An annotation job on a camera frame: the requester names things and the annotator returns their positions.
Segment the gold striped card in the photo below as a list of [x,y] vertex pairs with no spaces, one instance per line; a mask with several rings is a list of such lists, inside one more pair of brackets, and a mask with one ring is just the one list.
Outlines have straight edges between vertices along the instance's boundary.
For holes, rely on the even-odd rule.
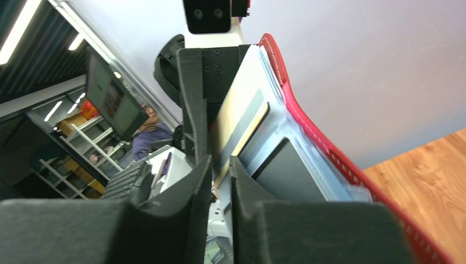
[[209,138],[214,159],[214,187],[226,176],[230,156],[238,156],[269,110],[269,88],[261,50],[251,45],[220,107]]

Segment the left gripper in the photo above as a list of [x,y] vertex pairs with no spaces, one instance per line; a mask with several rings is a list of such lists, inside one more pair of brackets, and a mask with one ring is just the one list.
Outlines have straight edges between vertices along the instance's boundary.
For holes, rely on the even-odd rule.
[[184,48],[177,52],[185,154],[193,166],[208,153],[207,104],[222,104],[249,47]]

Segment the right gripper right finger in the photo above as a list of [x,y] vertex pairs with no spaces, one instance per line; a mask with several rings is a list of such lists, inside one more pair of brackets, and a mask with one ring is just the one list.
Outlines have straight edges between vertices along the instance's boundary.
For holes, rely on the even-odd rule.
[[416,263],[383,205],[278,200],[237,157],[229,174],[235,263]]

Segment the red leather card holder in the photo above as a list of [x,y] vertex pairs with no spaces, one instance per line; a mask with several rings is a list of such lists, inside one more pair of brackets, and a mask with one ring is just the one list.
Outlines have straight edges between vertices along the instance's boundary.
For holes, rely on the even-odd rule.
[[394,201],[385,195],[370,179],[336,147],[324,133],[311,121],[298,104],[290,84],[290,79],[281,52],[271,34],[264,34],[259,45],[266,50],[281,91],[284,93],[287,110],[303,128],[305,134],[317,144],[324,155],[330,159],[337,170],[352,186],[366,187],[375,204],[385,206],[395,218],[402,234],[412,249],[416,263],[452,263],[452,258],[442,250],[438,243],[423,231],[412,218],[402,211]]

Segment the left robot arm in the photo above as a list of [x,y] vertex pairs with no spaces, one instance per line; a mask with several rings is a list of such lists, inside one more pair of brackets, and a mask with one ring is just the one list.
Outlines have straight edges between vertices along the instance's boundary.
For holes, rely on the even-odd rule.
[[185,38],[178,34],[155,59],[155,80],[182,109],[174,138],[192,166],[210,153],[209,131],[248,49],[248,44],[185,48]]

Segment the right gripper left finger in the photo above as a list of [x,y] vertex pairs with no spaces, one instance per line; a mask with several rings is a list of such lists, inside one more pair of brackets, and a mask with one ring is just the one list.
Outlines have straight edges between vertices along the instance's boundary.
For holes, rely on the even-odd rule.
[[1,202],[1,263],[203,263],[212,158],[144,206],[125,200]]

